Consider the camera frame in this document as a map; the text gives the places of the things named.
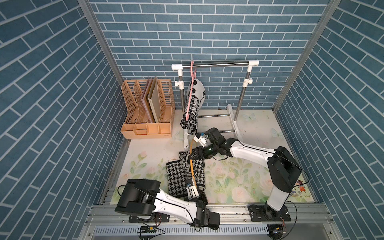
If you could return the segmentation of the yellow wooden hanger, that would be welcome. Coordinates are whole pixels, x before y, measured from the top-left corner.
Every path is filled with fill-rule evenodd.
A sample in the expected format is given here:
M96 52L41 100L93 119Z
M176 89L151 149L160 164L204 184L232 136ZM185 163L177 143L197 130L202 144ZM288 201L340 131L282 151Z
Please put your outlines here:
M192 150L193 150L193 141L191 140L190 146L189 146L189 162L190 162L190 168L191 168L191 179L193 181L193 185L196 187L197 184L196 184L196 179L194 174L193 160L191 158Z

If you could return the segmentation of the pink plastic hanger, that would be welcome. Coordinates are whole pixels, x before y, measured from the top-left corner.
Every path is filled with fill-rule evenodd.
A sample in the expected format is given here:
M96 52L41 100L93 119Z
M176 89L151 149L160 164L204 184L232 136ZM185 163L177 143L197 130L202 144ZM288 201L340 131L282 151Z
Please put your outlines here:
M188 97L188 104L187 104L187 108L186 108L186 117L185 117L186 121L188 121L189 116L190 116L190 107L191 107L191 101L192 101L193 86L194 86L194 80L196 78L196 70L194 69L194 61L191 61L191 63L190 63L190 74L191 74L191 86L189 87L190 94Z

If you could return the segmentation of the green circuit board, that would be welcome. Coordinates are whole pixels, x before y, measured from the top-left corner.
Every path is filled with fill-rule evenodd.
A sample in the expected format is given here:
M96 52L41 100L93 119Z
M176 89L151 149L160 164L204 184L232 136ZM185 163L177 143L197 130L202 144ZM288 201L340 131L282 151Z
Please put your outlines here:
M138 234L139 235L156 235L157 228L155 228L154 226L140 226Z
M272 240L280 240L286 232L282 224L268 224L267 227L269 231L267 236Z

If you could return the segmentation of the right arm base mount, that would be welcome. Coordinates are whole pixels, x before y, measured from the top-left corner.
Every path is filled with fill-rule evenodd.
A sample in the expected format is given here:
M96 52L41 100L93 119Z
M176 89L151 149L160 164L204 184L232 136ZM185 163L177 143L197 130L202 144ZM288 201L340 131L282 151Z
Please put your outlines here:
M248 206L252 222L290 222L291 216L286 206L275 211L267 204Z

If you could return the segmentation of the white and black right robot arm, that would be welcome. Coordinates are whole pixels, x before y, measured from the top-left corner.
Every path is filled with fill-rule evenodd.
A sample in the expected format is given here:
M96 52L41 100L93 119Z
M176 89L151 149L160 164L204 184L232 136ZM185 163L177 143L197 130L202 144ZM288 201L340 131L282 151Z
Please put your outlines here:
M274 212L283 208L303 171L285 147L265 149L247 145L235 138L226 139L217 128L197 133L194 141L200 144L193 150L198 160L210 159L220 154L228 158L248 160L267 168L274 186L266 208Z

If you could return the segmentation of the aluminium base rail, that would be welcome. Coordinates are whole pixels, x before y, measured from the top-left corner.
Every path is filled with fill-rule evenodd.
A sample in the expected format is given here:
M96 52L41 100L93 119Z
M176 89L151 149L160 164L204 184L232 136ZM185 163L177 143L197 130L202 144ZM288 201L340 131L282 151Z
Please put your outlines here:
M286 222L287 240L340 240L342 235L325 204L286 203L292 220ZM217 231L193 227L171 217L161 223L156 234L139 234L140 223L130 223L127 215L114 211L114 205L95 205L80 233L81 240L266 240L267 222L252 222L247 204L209 205L221 215Z

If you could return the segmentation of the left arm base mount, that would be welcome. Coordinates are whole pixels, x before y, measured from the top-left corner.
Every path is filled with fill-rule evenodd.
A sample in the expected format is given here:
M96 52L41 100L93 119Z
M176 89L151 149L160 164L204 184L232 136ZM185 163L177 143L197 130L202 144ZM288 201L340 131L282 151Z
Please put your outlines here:
M129 216L129 223L168 223L170 216L163 213L152 213L151 216Z

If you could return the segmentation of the left green circuit board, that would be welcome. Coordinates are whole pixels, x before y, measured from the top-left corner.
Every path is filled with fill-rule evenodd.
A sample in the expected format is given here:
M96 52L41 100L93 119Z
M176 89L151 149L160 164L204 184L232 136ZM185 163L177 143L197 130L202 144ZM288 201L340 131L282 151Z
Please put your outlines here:
M155 228L154 226L140 226L138 234L139 235L156 235L157 228Z

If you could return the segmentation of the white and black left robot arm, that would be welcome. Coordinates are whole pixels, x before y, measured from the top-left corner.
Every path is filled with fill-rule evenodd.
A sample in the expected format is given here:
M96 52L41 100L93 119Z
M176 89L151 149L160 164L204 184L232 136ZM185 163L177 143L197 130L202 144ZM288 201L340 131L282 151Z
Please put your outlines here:
M172 197L160 189L156 180L129 179L121 193L115 212L129 216L152 216L161 213L176 217L196 227L218 230L220 214L211 212L202 200L187 202Z

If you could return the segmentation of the black white houndstooth scarf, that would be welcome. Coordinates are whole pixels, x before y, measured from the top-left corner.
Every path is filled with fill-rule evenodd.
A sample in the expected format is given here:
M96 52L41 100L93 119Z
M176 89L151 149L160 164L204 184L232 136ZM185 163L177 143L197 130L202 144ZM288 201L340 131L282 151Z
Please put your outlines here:
M193 160L193 168L199 193L204 193L205 161ZM179 159L166 164L169 194L176 198L187 197L186 179L191 178L191 168L187 152L179 152Z

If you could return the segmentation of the colourful floral booklet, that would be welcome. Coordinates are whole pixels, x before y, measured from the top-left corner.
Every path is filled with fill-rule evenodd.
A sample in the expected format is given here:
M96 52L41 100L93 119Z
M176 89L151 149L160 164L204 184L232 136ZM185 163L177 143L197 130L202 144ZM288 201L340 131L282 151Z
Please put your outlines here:
M295 187L292 189L290 193L290 196L299 198L299 199L309 199L312 195L310 191L307 189L307 185L304 184L303 181L297 180Z

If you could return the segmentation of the black white smiley scarf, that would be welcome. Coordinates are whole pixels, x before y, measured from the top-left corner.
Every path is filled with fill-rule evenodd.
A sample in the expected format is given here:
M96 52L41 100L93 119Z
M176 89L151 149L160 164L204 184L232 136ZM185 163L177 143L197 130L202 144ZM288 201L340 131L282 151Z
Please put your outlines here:
M186 99L186 107L188 104L188 97L190 94L190 89L188 87L188 96ZM181 120L181 127L185 130L191 131L192 135L196 135L198 132L198 118L199 111L206 99L206 90L203 83L199 79L194 80L193 93L192 93L192 101L190 107L190 116L188 121L185 120L186 117L186 109L183 113L183 117Z

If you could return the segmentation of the right green circuit board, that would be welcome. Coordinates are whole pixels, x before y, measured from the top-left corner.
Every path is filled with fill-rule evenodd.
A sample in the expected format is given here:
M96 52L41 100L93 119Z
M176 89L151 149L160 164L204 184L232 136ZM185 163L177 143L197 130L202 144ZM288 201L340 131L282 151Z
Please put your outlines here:
M272 240L280 240L286 232L282 224L268 224L267 227L269 231L267 236Z

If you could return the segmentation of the purple folder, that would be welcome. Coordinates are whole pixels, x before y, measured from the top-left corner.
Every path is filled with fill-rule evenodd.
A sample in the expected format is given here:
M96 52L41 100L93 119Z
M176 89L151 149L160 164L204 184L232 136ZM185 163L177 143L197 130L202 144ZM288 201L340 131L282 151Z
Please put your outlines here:
M141 96L141 101L142 101L142 104L144 106L145 113L148 117L149 123L155 122L153 114L152 114L152 110L151 110L151 107L149 104L149 100L148 100L148 95L149 95L149 91L150 91L151 86L152 86L152 82L153 82L152 78L147 79L146 86L145 86L144 91L143 91L142 96Z

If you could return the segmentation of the beige folder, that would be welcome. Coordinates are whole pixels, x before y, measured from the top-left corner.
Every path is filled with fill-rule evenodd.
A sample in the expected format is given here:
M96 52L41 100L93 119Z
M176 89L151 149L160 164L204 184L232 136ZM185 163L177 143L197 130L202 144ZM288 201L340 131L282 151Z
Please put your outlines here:
M158 79L154 78L151 83L151 88L148 94L148 101L150 104L150 108L153 114L154 122L160 122L161 116L161 107L160 107L160 99L158 93Z

